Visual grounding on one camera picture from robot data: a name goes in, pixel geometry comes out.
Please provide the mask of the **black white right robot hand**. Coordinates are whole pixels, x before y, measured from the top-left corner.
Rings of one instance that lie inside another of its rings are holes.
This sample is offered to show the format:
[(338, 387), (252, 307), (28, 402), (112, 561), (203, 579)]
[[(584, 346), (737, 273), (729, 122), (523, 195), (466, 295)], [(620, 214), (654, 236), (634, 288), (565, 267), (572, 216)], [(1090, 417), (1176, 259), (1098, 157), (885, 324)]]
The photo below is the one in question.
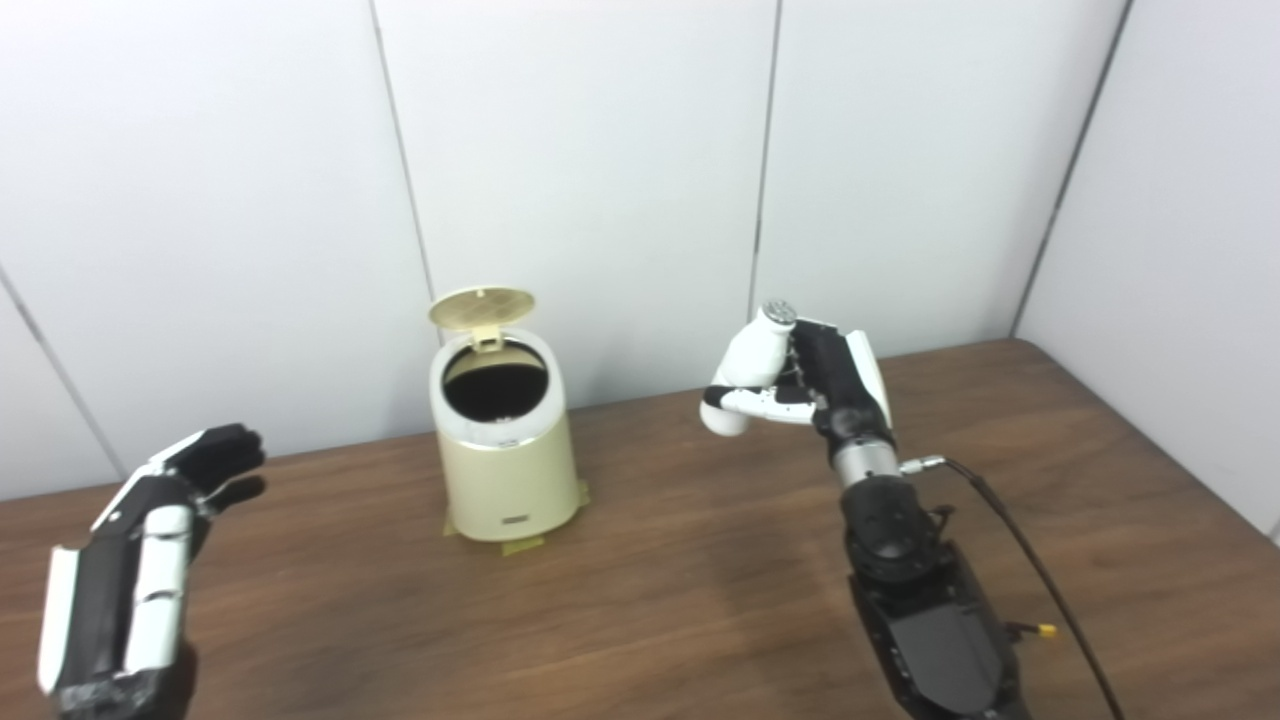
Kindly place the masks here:
[(883, 378), (861, 331), (759, 315), (730, 342), (703, 392), (700, 418), (726, 437), (742, 434), (753, 419), (810, 427), (846, 486), (900, 473)]

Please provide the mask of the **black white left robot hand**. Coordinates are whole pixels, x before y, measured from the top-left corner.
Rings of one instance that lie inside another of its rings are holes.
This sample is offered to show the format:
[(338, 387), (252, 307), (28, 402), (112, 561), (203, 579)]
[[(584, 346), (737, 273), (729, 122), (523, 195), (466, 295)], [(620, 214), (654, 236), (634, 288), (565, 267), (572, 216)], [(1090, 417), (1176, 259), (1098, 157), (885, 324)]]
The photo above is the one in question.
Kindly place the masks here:
[(52, 548), (37, 683), (56, 719), (183, 719), (198, 674), (189, 570), (212, 521), (266, 489), (260, 433), (212, 427), (148, 457), (79, 548)]

